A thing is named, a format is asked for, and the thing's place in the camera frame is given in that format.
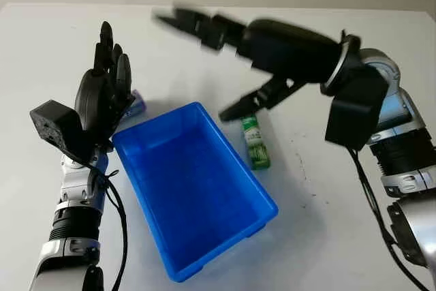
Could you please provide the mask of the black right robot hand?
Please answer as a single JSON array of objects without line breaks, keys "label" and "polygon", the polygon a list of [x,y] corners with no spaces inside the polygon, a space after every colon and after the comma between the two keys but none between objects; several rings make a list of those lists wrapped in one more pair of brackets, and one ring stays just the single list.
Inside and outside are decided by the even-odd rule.
[{"label": "black right robot hand", "polygon": [[175,5],[155,20],[198,39],[219,52],[224,46],[271,78],[219,113],[223,122],[275,107],[309,83],[322,84],[339,62],[340,43],[314,31],[278,20],[258,18],[245,24],[222,14],[206,14]]}]

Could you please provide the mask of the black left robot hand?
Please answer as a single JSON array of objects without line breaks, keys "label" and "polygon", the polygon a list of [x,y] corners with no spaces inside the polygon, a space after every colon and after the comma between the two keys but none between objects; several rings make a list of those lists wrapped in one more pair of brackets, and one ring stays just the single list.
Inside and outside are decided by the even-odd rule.
[{"label": "black left robot hand", "polygon": [[112,27],[104,21],[93,67],[82,77],[75,100],[75,111],[93,145],[113,150],[110,138],[134,99],[129,57],[114,43]]}]

